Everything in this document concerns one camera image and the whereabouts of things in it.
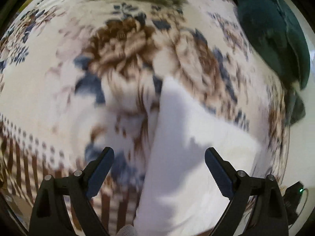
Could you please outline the white gloved hand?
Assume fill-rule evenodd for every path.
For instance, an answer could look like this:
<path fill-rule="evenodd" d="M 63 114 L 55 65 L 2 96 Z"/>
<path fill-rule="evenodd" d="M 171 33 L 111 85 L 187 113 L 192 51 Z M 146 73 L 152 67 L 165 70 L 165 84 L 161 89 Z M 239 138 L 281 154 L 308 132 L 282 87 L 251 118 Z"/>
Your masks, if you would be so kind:
<path fill-rule="evenodd" d="M 116 233 L 116 236 L 138 236 L 138 233 L 134 226 L 125 225 Z"/>

